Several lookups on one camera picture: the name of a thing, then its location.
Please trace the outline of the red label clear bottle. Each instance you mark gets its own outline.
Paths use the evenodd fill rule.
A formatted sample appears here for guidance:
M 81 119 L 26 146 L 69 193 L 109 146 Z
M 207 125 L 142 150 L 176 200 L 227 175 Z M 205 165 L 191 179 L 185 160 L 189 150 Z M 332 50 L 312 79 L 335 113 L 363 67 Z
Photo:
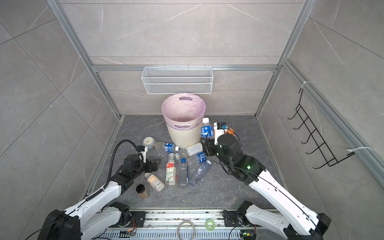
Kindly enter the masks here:
M 176 181 L 177 181 L 176 156 L 174 153 L 170 153 L 168 156 L 168 162 L 166 165 L 166 182 L 168 186 L 175 186 Z

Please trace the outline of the small blue label bottle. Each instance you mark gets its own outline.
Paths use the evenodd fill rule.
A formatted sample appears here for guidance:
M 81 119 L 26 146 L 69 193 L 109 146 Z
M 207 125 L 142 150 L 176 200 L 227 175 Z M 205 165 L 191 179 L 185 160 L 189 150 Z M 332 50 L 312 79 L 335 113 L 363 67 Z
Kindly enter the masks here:
M 209 118 L 203 118 L 203 126 L 201 127 L 201 139 L 202 140 L 214 140 L 215 132 L 214 126 L 210 123 Z

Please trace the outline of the tall clear bluish bottle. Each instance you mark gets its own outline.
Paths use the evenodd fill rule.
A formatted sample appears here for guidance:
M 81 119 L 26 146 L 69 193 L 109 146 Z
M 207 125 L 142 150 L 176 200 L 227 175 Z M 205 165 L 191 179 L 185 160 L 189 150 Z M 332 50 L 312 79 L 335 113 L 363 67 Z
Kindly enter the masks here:
M 196 172 L 193 174 L 193 176 L 189 180 L 189 185 L 192 187 L 195 187 L 200 180 L 206 175 L 207 171 L 210 169 L 212 162 L 206 161 L 201 163 L 199 168 L 196 170 Z

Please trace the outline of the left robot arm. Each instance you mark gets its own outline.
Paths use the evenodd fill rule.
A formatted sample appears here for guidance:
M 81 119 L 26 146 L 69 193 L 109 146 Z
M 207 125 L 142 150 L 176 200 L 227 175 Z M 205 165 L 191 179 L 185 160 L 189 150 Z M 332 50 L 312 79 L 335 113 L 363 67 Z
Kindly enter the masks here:
M 135 154 L 128 155 L 118 171 L 113 174 L 114 158 L 111 158 L 106 183 L 90 196 L 63 210 L 54 210 L 46 218 L 43 227 L 36 231 L 39 240 L 90 240 L 110 226 L 125 226 L 130 222 L 129 207 L 115 202 L 141 174 L 156 172 L 161 159 L 147 160 L 151 144 L 134 145 Z

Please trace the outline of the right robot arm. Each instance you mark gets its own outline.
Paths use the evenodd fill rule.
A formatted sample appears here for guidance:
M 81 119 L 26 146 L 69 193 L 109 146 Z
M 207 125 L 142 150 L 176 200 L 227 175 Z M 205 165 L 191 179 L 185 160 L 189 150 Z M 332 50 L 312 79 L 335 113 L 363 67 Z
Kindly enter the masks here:
M 240 141 L 231 134 L 205 139 L 203 149 L 218 158 L 223 170 L 261 194 L 277 210 L 272 213 L 245 201 L 237 209 L 240 225 L 264 227 L 285 240 L 321 240 L 331 219 L 317 214 L 282 187 L 256 158 L 243 153 Z

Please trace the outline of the pink bin liner bag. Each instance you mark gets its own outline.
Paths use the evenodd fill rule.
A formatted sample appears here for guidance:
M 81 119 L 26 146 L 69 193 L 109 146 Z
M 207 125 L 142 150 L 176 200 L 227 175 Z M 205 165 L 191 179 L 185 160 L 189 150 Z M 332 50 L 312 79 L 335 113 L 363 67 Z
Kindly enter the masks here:
M 168 97 L 163 102 L 161 110 L 168 127 L 186 131 L 202 123 L 206 103 L 197 95 L 179 93 Z

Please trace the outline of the orange shark plush toy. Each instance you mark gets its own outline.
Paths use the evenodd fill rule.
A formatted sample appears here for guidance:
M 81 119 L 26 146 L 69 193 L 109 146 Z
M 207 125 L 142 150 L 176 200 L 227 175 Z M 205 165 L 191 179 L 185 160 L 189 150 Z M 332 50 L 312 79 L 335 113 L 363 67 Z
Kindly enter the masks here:
M 238 139 L 237 134 L 235 133 L 235 131 L 231 127 L 227 126 L 226 129 L 225 129 L 225 133 L 233 135 L 236 139 Z

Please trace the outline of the brown jar black lid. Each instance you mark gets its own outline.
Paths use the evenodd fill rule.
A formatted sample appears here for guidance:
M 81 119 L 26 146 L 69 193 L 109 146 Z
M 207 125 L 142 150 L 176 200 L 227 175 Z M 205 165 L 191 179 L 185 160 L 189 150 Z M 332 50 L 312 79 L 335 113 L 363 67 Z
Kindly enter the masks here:
M 136 192 L 141 199 L 149 198 L 148 188 L 143 184 L 139 184 L 136 186 Z

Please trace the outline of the clear bottle blue label left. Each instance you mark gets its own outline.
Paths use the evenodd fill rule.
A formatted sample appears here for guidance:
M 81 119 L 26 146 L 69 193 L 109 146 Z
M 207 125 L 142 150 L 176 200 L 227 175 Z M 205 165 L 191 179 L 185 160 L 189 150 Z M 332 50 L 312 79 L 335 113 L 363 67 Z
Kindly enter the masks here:
M 164 150 L 166 153 L 176 153 L 180 147 L 172 142 L 156 142 L 154 147 L 158 150 Z

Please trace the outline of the white label wide bottle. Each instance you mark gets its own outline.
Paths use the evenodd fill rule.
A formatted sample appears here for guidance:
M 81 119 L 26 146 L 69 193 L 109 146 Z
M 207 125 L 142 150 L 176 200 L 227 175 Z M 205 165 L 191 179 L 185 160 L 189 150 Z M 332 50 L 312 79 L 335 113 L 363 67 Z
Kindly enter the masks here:
M 181 149 L 179 152 L 175 153 L 175 156 L 177 160 L 188 159 L 189 157 L 192 157 L 202 151 L 203 151 L 202 143 L 197 143 L 189 147 L 186 147 L 185 149 Z

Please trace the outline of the blue cap artesian bottle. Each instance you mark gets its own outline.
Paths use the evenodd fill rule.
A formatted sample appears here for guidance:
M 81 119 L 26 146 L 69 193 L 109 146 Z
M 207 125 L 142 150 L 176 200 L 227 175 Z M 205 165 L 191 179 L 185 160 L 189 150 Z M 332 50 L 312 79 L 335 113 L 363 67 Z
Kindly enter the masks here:
M 188 164 L 186 159 L 181 159 L 178 165 L 178 185 L 186 187 L 188 185 Z

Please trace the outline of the green tape roll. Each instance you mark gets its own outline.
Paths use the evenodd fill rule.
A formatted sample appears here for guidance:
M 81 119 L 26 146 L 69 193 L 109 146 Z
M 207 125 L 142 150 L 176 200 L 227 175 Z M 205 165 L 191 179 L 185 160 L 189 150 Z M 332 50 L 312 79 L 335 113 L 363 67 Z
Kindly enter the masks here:
M 205 222 L 205 228 L 209 232 L 213 232 L 216 228 L 216 224 L 213 219 L 207 219 Z

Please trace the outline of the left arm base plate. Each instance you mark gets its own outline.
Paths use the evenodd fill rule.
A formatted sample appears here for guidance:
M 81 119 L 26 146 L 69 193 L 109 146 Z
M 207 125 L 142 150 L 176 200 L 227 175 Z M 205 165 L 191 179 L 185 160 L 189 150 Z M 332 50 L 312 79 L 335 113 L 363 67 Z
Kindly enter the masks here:
M 144 226 L 146 214 L 147 213 L 144 211 L 122 213 L 117 226 L 120 228 L 142 228 Z

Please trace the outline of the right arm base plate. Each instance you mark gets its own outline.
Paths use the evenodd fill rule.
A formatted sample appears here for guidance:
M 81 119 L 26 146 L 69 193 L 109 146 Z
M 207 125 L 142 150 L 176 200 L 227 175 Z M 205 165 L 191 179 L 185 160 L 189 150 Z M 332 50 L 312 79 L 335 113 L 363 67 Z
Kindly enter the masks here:
M 237 214 L 236 211 L 222 211 L 222 217 L 226 227 L 254 227 L 245 217 Z

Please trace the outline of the black wall hook rack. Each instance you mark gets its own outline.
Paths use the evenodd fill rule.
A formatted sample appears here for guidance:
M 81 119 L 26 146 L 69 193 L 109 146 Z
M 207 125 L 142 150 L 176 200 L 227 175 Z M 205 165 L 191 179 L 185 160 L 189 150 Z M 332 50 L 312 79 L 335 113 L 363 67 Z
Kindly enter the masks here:
M 337 159 L 333 151 L 331 150 L 330 146 L 327 144 L 326 140 L 324 139 L 321 131 L 316 127 L 306 110 L 303 108 L 301 104 L 301 100 L 303 98 L 303 89 L 300 89 L 299 94 L 299 101 L 297 106 L 295 107 L 295 112 L 292 117 L 288 117 L 288 120 L 299 120 L 300 125 L 298 127 L 293 127 L 293 130 L 298 131 L 300 129 L 307 130 L 307 139 L 303 142 L 301 141 L 302 145 L 306 145 L 309 142 L 314 143 L 315 146 L 312 150 L 309 152 L 305 152 L 307 156 L 313 155 L 314 153 L 320 153 L 321 159 L 323 160 L 323 164 L 318 167 L 312 167 L 314 170 L 319 170 L 325 166 L 333 167 L 334 165 L 337 165 L 346 159 L 352 157 L 355 155 L 354 152 L 348 153 L 343 159 Z

